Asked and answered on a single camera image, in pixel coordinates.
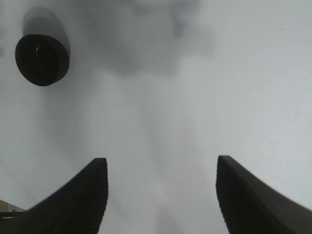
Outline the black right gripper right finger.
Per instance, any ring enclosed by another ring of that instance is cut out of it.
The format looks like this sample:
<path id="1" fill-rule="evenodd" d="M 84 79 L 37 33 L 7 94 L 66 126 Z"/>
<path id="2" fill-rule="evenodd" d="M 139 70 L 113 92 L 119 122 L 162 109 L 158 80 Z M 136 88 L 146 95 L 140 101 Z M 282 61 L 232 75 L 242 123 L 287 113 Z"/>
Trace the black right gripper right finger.
<path id="1" fill-rule="evenodd" d="M 231 156 L 219 156 L 216 196 L 231 234 L 310 234 L 312 212 L 254 176 Z"/>

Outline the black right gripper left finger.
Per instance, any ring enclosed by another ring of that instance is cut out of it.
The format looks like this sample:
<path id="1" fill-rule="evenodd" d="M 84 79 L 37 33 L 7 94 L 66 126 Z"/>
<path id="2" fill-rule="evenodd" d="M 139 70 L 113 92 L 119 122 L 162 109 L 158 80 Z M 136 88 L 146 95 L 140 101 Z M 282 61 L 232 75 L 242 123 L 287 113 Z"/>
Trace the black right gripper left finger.
<path id="1" fill-rule="evenodd" d="M 2 234 L 97 234 L 108 200 L 105 158 L 95 158 L 75 177 L 31 209 L 0 224 Z"/>

